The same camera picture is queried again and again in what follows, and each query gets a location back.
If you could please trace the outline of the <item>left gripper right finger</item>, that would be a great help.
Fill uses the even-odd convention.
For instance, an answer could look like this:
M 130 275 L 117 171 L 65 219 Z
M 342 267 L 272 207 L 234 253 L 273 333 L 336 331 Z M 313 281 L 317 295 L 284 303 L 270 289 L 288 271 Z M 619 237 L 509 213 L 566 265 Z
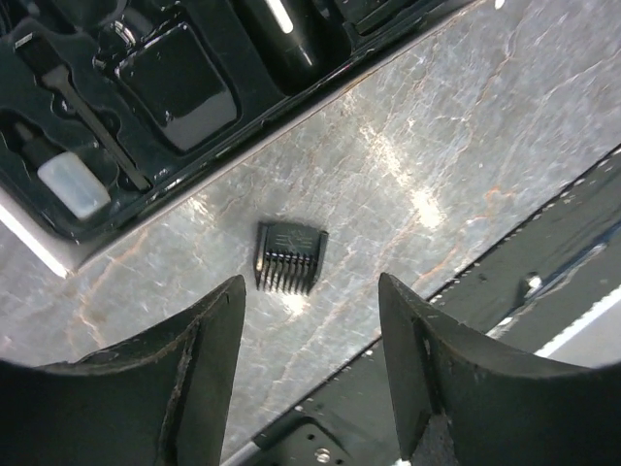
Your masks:
M 400 455 L 443 415 L 461 465 L 617 465 L 620 366 L 512 348 L 434 308 L 396 277 L 378 307 Z

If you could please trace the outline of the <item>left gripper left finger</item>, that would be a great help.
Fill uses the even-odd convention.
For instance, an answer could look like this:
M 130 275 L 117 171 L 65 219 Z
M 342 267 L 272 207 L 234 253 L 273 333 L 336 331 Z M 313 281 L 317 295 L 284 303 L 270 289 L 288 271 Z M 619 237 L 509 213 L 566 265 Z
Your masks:
M 2 463 L 218 464 L 244 321 L 235 276 L 77 362 L 3 362 Z

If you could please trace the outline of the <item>black comb guard attachment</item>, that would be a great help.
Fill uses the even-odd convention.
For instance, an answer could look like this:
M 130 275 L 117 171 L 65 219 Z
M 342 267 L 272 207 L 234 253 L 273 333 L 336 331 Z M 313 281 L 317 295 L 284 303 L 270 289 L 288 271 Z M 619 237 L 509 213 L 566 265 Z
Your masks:
M 295 222 L 259 222 L 254 278 L 256 288 L 308 296 L 320 278 L 329 234 Z

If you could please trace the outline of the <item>white clipper kit box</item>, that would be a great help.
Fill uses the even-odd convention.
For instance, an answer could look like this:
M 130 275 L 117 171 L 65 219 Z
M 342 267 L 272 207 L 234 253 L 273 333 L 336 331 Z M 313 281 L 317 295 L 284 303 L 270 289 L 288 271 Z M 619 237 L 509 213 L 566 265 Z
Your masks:
M 57 276 L 77 272 L 461 8 L 458 1 L 325 1 L 343 25 L 350 56 L 287 95 L 233 2 L 2 3 L 1 221 Z M 64 97 L 43 87 L 16 54 L 16 42 L 28 34 L 52 44 L 148 190 L 130 182 Z M 84 220 L 37 175 L 65 151 L 111 196 Z

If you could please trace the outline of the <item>black silver hair clipper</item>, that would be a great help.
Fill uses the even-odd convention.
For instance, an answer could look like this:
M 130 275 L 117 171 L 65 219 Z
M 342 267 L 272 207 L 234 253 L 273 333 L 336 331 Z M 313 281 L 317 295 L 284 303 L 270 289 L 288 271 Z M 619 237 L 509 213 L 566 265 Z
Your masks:
M 287 95 L 328 76 L 350 56 L 343 25 L 325 1 L 234 1 L 270 76 Z

